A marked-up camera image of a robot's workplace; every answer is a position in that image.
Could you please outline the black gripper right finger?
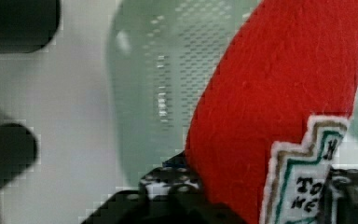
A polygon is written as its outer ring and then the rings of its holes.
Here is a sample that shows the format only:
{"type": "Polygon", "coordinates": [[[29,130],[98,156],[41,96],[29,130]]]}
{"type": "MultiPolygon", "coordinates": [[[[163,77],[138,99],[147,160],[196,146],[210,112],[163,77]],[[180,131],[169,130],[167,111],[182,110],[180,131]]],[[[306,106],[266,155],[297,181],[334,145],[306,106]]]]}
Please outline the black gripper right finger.
{"type": "Polygon", "coordinates": [[[320,200],[318,224],[358,224],[358,170],[329,171],[320,200]]]}

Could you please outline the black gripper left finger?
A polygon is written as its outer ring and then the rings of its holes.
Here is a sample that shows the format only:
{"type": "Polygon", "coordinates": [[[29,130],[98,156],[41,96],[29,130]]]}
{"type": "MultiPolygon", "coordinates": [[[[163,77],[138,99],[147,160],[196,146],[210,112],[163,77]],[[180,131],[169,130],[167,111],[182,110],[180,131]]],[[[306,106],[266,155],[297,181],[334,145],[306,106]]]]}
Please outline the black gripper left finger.
{"type": "Polygon", "coordinates": [[[167,196],[171,189],[181,186],[203,189],[199,175],[188,166],[184,152],[164,161],[139,181],[139,190],[148,200],[167,196]]]}

